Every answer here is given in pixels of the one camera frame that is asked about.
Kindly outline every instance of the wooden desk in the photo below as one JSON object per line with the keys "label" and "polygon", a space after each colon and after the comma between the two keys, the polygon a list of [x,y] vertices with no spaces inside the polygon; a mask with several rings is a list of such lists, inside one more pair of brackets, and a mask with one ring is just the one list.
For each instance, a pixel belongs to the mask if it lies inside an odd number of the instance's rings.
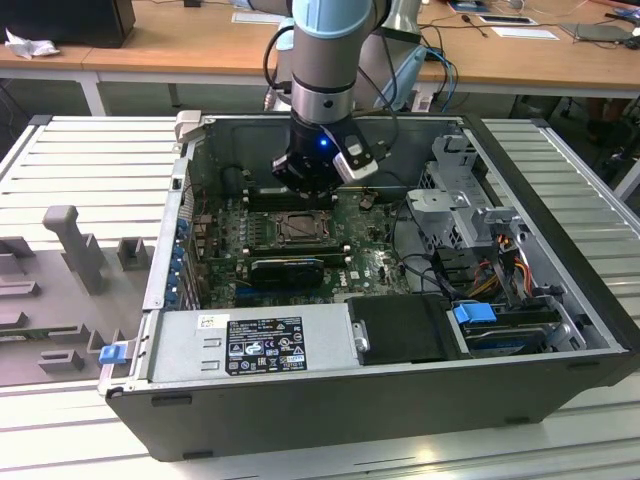
{"label": "wooden desk", "polygon": [[262,75],[262,57],[275,25],[232,23],[235,9],[230,5],[133,5],[136,24],[123,48],[94,48],[84,59],[85,69]]}
{"label": "wooden desk", "polygon": [[31,60],[14,55],[6,47],[0,48],[1,68],[30,68],[34,70],[82,70],[82,61],[91,47],[63,46],[60,53],[49,57],[33,57]]}
{"label": "wooden desk", "polygon": [[[437,1],[432,3],[423,9],[420,15],[421,24],[428,24],[433,19],[452,14],[448,6]],[[567,12],[576,2],[527,0],[527,5],[545,12]],[[606,20],[604,14],[607,12],[611,12],[610,7],[590,2],[567,16],[554,17],[531,10],[525,10],[524,14],[540,24],[555,24],[602,22]],[[474,20],[474,24],[486,25],[477,19]],[[435,25],[468,26],[459,15],[436,21]],[[625,30],[631,29],[629,23],[621,21],[610,25],[619,25]],[[612,50],[599,48],[587,42],[574,43],[573,38],[560,27],[544,29],[554,33],[560,40],[502,38],[490,28],[483,28],[489,38],[482,37],[475,28],[443,28],[440,32],[447,58],[458,68],[459,89],[462,91],[481,90],[481,86],[484,85],[492,86],[490,90],[495,93],[524,93],[522,87],[536,87],[542,92],[545,89],[579,89],[585,91],[585,94],[588,90],[609,93],[596,96],[636,97],[640,93],[640,52],[624,46]],[[439,45],[434,29],[425,29],[424,32],[432,45]],[[422,69],[419,80],[440,82],[442,75],[442,67],[439,64],[429,64]]]}
{"label": "wooden desk", "polygon": [[[528,0],[524,14],[540,23],[604,20],[604,5],[587,3],[571,15],[554,17],[531,11],[567,12],[578,0]],[[120,49],[64,47],[63,54],[32,61],[0,50],[0,76],[74,80],[81,84],[94,115],[107,109],[100,82],[265,85],[262,57],[275,25],[232,23],[233,7],[206,4],[184,8],[182,2],[154,4],[134,0],[136,24]],[[452,11],[438,0],[423,8],[420,22],[448,17]],[[466,26],[460,16],[435,22]],[[625,22],[615,22],[629,30]],[[545,27],[560,40],[500,38],[489,28],[483,38],[474,28],[442,29],[447,57],[459,71],[458,91],[635,98],[640,93],[640,52],[574,43],[559,27]],[[425,35],[438,45],[433,29]],[[443,79],[442,67],[426,64],[418,89],[427,95]]]}

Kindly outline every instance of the gray floor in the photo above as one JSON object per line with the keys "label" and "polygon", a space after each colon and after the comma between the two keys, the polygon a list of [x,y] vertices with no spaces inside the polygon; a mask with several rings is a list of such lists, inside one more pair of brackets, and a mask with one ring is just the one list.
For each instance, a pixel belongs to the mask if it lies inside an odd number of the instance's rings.
{"label": "gray floor", "polygon": [[[74,82],[10,80],[4,85],[20,108],[29,116],[34,114],[89,115],[80,86]],[[182,106],[173,108],[169,91],[162,84],[105,83],[103,97],[113,115],[174,115],[179,110],[198,109],[215,113],[244,113],[262,110],[264,88],[246,86],[179,85]],[[0,155],[10,148],[12,137],[19,135],[27,124],[26,116],[4,95],[7,105],[0,103]],[[586,114],[583,100],[576,99],[569,118],[562,118],[555,110],[549,123],[590,165],[608,156],[608,152],[587,141]],[[455,94],[451,100],[452,113],[472,112],[484,118],[506,118],[511,112],[513,95]]]}

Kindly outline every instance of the metal case frame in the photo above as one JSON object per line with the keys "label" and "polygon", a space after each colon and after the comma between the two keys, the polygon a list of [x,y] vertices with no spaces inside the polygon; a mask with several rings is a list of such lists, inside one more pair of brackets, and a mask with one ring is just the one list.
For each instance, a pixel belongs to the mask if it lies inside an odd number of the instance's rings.
{"label": "metal case frame", "polygon": [[[109,389],[106,399],[154,458],[175,461],[535,423],[583,390],[613,385],[638,368],[640,330],[484,123],[471,116],[438,118],[458,122],[619,347],[154,384],[148,375],[164,313],[151,309],[141,325],[133,375],[124,386]],[[173,216],[166,218],[169,225]],[[181,312],[185,318],[197,313]]]}

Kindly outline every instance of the desk leg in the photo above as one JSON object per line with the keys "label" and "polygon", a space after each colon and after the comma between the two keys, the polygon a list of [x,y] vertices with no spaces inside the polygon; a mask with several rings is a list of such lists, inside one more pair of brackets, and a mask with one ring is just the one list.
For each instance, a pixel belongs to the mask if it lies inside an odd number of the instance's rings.
{"label": "desk leg", "polygon": [[640,162],[636,162],[635,165],[631,167],[631,170],[629,170],[629,173],[627,173],[620,181],[613,193],[615,193],[616,197],[624,202],[627,200],[627,198],[629,198],[629,195],[631,195],[635,191],[636,187],[639,184]]}
{"label": "desk leg", "polygon": [[178,86],[175,83],[168,84],[169,97],[171,98],[171,106],[173,108],[180,108],[182,103],[180,102],[180,95],[178,95]]}
{"label": "desk leg", "polygon": [[109,115],[109,109],[102,101],[100,90],[98,89],[98,75],[95,72],[82,72],[78,83],[82,87],[91,115],[94,117],[106,117]]}
{"label": "desk leg", "polygon": [[428,112],[431,108],[433,94],[436,93],[437,85],[431,83],[416,83],[416,96],[411,105],[412,112]]}

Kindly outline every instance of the power supply label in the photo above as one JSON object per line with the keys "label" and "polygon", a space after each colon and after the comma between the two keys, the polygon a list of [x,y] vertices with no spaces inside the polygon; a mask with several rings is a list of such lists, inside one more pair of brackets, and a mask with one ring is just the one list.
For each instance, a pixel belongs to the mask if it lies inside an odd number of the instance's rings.
{"label": "power supply label", "polygon": [[225,369],[229,375],[306,370],[302,318],[228,322]]}

